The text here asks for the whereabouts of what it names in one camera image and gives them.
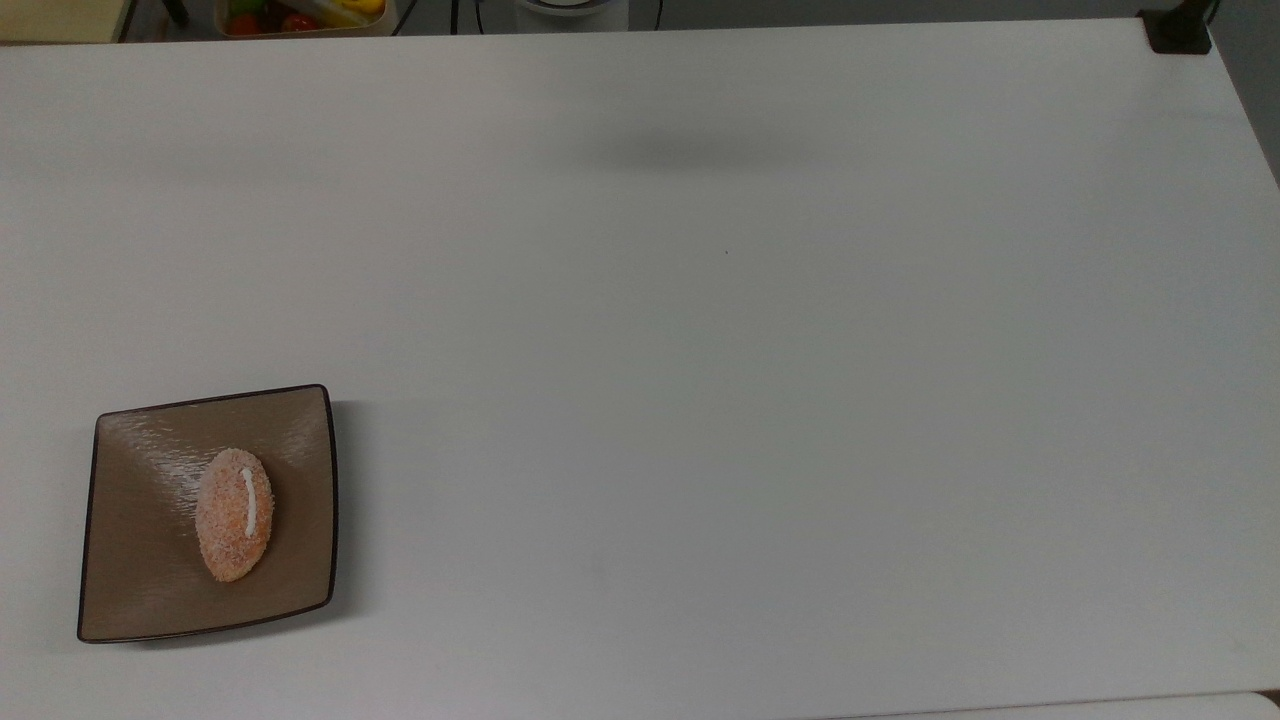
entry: black cable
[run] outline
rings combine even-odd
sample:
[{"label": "black cable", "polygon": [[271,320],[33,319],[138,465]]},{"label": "black cable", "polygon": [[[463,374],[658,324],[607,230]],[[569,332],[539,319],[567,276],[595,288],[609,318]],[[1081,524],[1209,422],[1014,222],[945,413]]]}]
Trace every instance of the black cable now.
[{"label": "black cable", "polygon": [[413,12],[413,6],[417,5],[417,0],[408,0],[408,8],[401,13],[401,22],[396,23],[396,29],[392,31],[392,36],[399,35],[402,27],[404,27],[404,20],[408,19],[408,14]]}]

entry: square plate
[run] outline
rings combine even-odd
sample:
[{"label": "square plate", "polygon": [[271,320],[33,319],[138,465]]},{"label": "square plate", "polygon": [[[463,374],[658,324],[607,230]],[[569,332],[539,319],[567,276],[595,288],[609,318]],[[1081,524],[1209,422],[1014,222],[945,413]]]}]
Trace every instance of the square plate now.
[{"label": "square plate", "polygon": [[[220,451],[256,455],[275,496],[253,569],[214,579],[196,492]],[[338,552],[338,457],[324,386],[108,413],[93,433],[77,637],[127,642],[227,630],[324,607]]]}]

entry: dark plate edge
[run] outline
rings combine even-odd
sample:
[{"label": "dark plate edge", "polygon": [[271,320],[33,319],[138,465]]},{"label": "dark plate edge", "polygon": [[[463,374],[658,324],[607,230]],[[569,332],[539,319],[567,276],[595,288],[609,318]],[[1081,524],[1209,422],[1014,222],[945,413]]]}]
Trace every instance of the dark plate edge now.
[{"label": "dark plate edge", "polygon": [[[200,405],[202,402],[216,402],[220,400],[236,400],[242,397],[257,397],[261,395],[276,395],[282,392],[296,392],[301,389],[319,388],[320,395],[324,397],[324,413],[325,419],[329,423],[329,473],[333,478],[330,483],[333,486],[333,542],[330,548],[329,560],[329,591],[324,600],[316,605],[310,605],[298,610],[292,610],[289,612],[282,612],[280,615],[271,615],[270,618],[259,618],[256,620],[248,620],[246,623],[236,623],[232,625],[219,625],[216,628],[201,628],[198,630],[187,630],[182,633],[168,633],[163,635],[134,635],[127,638],[86,638],[84,637],[84,584],[88,579],[88,533],[90,524],[93,520],[93,484],[97,480],[97,443],[100,434],[100,425],[102,418],[110,418],[113,415],[124,415],[128,413],[142,413],[148,410],[165,410],[169,407],[184,407],[187,405]],[[221,630],[234,630],[236,628],[248,628],[250,625],[261,625],[262,623],[271,623],[275,620],[283,620],[285,618],[292,618],[294,615],[302,615],[303,612],[311,612],[312,610],[320,610],[321,607],[329,605],[333,600],[333,589],[335,580],[338,578],[338,441],[333,429],[333,404],[329,401],[329,388],[320,383],[308,383],[301,386],[289,386],[282,388],[260,389],[253,392],[238,392],[234,395],[219,395],[215,397],[202,397],[200,400],[187,400],[183,402],[166,402],[164,405],[152,405],[148,407],[134,407],[131,410],[115,410],[111,413],[104,413],[97,416],[97,421],[93,423],[93,455],[90,460],[88,470],[88,503],[84,510],[84,550],[81,553],[81,597],[79,597],[79,610],[76,618],[76,639],[87,644],[115,644],[138,641],[159,641],[165,638],[186,638],[189,635],[202,635],[206,633],[218,633]]]}]

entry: white table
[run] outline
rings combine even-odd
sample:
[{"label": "white table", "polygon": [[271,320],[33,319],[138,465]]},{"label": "white table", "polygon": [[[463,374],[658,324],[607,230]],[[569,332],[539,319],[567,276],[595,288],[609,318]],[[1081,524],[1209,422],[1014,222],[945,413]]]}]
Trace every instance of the white table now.
[{"label": "white table", "polygon": [[[1137,20],[5,47],[0,94],[0,716],[1280,685],[1280,192],[1216,54]],[[77,643],[96,415],[303,382],[334,603]]]}]

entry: pastry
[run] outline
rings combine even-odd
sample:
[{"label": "pastry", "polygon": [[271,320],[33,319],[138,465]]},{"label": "pastry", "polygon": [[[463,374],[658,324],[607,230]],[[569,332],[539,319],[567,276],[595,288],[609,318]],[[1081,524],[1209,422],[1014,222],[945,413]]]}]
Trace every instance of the pastry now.
[{"label": "pastry", "polygon": [[228,448],[200,477],[196,537],[214,578],[243,578],[262,557],[271,538],[271,484],[251,452]]}]

